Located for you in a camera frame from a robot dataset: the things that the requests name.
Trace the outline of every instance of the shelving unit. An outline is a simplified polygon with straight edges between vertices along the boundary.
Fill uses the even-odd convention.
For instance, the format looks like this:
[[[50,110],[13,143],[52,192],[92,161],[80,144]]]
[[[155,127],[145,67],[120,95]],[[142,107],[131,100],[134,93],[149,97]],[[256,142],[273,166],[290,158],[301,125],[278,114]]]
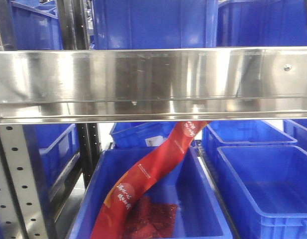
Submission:
[[[72,21],[69,6],[57,2],[64,48],[71,51],[7,51],[16,47],[0,0],[0,225],[6,238],[57,238],[61,209],[81,172],[88,185],[99,158],[96,122],[307,118],[307,47],[86,50],[79,29],[84,14]],[[76,2],[79,11],[83,1]],[[69,26],[74,35],[64,30]],[[48,191],[30,129],[56,122],[77,123],[81,148]]]

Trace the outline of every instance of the red food item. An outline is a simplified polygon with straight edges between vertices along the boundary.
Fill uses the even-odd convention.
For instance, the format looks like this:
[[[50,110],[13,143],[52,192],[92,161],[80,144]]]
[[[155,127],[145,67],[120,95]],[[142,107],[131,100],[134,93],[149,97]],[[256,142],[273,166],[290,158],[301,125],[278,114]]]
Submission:
[[[151,203],[143,196],[130,211],[123,239],[170,238],[173,234],[177,205]]]
[[[172,237],[177,207],[175,204],[151,204],[149,221],[158,230],[162,238]]]

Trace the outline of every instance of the red packaging bag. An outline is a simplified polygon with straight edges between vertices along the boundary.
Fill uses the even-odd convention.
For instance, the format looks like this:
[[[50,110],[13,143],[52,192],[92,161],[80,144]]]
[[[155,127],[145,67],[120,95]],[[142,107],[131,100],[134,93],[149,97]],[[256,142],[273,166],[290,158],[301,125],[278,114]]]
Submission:
[[[166,141],[134,164],[108,193],[91,239],[121,239],[127,215],[137,200],[184,158],[194,137],[209,122],[178,122]]]

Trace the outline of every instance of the shelf rail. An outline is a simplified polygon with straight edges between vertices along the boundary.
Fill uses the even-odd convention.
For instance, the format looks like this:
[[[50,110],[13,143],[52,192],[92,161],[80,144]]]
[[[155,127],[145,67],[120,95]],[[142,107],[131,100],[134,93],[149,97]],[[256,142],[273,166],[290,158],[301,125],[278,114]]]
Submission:
[[[0,52],[0,124],[303,117],[307,47]]]

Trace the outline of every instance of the perforated metal upright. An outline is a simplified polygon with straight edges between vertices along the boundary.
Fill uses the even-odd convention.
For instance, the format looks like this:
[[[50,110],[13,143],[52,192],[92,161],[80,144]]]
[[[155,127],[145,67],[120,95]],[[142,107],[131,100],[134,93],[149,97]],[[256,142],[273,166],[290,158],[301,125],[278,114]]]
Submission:
[[[8,164],[0,141],[0,227],[4,238],[28,239]]]
[[[0,125],[0,138],[29,239],[57,238],[33,125]]]

